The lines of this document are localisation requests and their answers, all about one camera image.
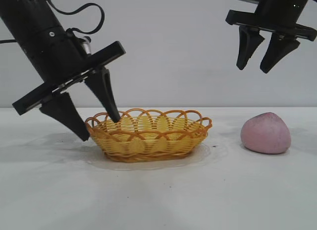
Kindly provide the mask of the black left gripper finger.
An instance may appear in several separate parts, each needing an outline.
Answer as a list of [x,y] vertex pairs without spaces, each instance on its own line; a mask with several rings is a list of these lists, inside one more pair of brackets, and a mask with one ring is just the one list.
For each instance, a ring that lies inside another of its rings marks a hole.
[[105,67],[95,69],[94,73],[85,79],[85,84],[106,109],[111,120],[115,123],[119,122],[120,114],[114,100],[109,70]]
[[69,93],[61,93],[45,102],[40,107],[41,113],[62,123],[82,141],[89,139],[89,132],[77,112]]

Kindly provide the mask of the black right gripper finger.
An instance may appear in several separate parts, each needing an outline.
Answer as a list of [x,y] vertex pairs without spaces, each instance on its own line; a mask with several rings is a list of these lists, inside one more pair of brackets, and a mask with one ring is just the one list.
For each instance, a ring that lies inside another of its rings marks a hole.
[[264,73],[269,71],[285,56],[297,49],[300,42],[292,36],[281,37],[272,33],[268,49],[261,61],[260,69]]
[[239,52],[236,66],[243,70],[258,46],[264,41],[258,28],[239,26]]

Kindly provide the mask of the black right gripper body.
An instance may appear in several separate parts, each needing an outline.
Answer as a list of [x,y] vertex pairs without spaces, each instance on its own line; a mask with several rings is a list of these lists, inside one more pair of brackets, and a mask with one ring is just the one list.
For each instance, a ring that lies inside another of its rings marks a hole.
[[255,12],[230,10],[225,21],[230,25],[248,26],[282,36],[315,40],[314,28],[297,23],[309,0],[241,0],[257,4]]

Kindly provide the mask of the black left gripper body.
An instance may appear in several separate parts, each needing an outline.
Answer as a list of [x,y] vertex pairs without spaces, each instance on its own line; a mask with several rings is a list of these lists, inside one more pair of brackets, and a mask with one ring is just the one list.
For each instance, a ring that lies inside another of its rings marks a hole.
[[125,54],[119,41],[90,54],[85,50],[89,41],[88,37],[78,38],[67,30],[63,35],[43,36],[26,44],[26,56],[44,82],[13,103],[20,115],[43,102],[54,92],[81,82],[94,73],[95,69],[105,67]]

